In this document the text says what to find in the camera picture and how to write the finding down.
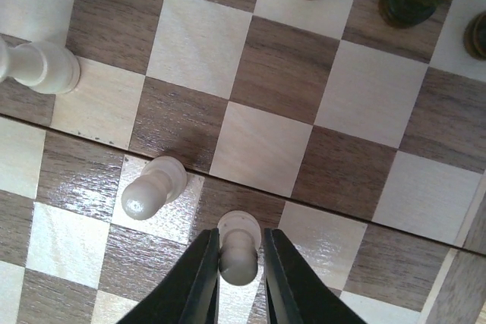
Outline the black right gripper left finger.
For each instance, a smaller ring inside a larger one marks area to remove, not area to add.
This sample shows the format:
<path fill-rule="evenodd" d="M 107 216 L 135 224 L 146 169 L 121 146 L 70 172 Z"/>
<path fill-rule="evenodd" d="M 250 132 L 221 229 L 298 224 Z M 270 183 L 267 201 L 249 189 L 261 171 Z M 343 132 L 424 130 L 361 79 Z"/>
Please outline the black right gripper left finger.
<path fill-rule="evenodd" d="M 216 323 L 219 230 L 203 230 L 166 277 L 120 323 Z"/>

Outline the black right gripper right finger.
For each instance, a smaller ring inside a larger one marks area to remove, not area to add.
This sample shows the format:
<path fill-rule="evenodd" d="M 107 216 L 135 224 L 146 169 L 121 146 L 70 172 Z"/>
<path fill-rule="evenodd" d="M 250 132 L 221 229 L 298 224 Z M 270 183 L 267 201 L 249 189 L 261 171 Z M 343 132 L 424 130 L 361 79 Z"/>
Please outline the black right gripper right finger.
<path fill-rule="evenodd" d="M 264 230 L 268 323 L 363 323 L 317 276 L 280 229 Z"/>

